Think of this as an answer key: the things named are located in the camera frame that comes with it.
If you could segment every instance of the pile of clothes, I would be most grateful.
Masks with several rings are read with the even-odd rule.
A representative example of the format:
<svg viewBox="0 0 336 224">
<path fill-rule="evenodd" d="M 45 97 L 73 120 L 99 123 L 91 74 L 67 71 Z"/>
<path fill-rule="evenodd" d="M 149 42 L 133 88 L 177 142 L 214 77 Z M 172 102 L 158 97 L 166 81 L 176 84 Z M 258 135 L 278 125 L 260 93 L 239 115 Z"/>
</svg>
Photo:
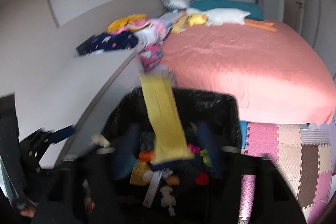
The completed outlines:
<svg viewBox="0 0 336 224">
<path fill-rule="evenodd" d="M 105 51 L 135 48 L 149 72 L 161 61 L 161 45 L 172 29 L 172 22 L 165 18 L 148 19 L 145 14 L 129 15 L 114 21 L 99 35 L 94 35 L 77 47 L 79 55 L 99 54 Z"/>
</svg>

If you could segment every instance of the bed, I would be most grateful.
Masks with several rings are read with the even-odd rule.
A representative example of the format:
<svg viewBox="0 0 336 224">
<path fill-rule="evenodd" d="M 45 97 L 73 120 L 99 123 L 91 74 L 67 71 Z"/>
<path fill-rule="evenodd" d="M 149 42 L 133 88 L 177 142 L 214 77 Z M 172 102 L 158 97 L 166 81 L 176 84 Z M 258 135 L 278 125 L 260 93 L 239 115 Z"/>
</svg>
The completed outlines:
<svg viewBox="0 0 336 224">
<path fill-rule="evenodd" d="M 181 88 L 234 95 L 241 120 L 330 123 L 336 88 L 327 68 L 292 28 L 272 22 L 278 32 L 234 24 L 186 26 L 166 39 L 161 63 Z"/>
</svg>

